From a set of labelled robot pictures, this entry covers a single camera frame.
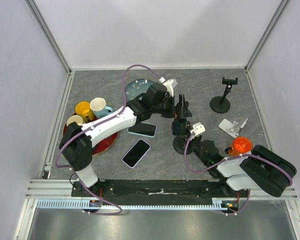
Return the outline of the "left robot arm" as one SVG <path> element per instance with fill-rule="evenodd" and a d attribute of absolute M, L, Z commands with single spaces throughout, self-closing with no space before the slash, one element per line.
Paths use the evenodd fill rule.
<path fill-rule="evenodd" d="M 73 122 L 66 128 L 57 155 L 67 160 L 68 166 L 83 184 L 85 194 L 94 197 L 100 191 L 99 178 L 92 167 L 93 148 L 109 136 L 150 119 L 153 114 L 173 119 L 174 136 L 185 135 L 190 125 L 187 118 L 192 116 L 183 94 L 175 103 L 172 89 L 162 83 L 154 83 L 145 93 L 129 100 L 117 111 L 81 126 Z"/>

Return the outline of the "light blue phone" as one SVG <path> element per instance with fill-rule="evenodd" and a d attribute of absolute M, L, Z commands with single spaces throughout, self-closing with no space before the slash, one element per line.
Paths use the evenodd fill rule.
<path fill-rule="evenodd" d="M 128 127 L 127 132 L 133 135 L 154 138 L 157 133 L 157 126 L 152 123 L 140 122 Z"/>

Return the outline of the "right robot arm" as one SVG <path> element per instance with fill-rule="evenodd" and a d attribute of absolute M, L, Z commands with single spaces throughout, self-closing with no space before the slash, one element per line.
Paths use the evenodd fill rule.
<path fill-rule="evenodd" d="M 201 136 L 190 136 L 184 144 L 184 163 L 193 173 L 208 172 L 219 179 L 219 191 L 225 197 L 244 189 L 259 188 L 265 193 L 280 197 L 293 183 L 297 174 L 296 167 L 262 145 L 240 153 L 238 156 L 225 157 L 212 140 L 201 140 Z M 187 162 L 188 150 L 204 164 L 205 168 L 194 170 Z"/>

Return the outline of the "black phone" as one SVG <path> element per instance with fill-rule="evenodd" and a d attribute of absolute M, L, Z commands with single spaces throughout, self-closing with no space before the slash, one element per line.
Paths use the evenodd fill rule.
<path fill-rule="evenodd" d="M 185 136 L 190 129 L 190 122 L 186 118 L 175 118 L 171 124 L 173 136 Z"/>

